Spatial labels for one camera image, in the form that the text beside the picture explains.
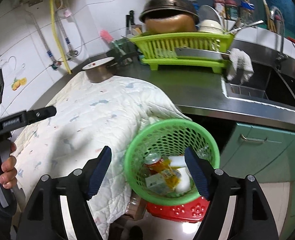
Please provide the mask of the person's left hand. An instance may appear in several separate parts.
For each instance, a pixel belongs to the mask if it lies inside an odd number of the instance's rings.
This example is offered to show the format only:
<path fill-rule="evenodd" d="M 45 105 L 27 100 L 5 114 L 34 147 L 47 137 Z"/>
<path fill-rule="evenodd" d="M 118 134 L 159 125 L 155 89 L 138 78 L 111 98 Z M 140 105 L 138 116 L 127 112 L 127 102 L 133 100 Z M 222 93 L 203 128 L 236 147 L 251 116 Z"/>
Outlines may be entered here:
<path fill-rule="evenodd" d="M 11 142 L 11 153 L 15 152 L 17 146 L 14 142 Z M 3 173 L 0 175 L 0 184 L 5 189 L 11 189 L 17 185 L 17 170 L 15 168 L 17 160 L 14 156 L 10 155 L 7 160 L 2 163 Z"/>

